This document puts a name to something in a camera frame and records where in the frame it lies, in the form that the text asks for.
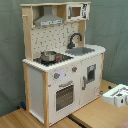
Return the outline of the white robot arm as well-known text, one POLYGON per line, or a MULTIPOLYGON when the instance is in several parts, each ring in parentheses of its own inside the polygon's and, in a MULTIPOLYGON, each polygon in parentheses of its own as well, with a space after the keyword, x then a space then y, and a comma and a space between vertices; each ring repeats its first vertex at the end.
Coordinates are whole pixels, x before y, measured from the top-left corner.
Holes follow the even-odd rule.
POLYGON ((119 84, 102 95, 102 100, 108 104, 122 107, 128 105, 128 86, 119 84))

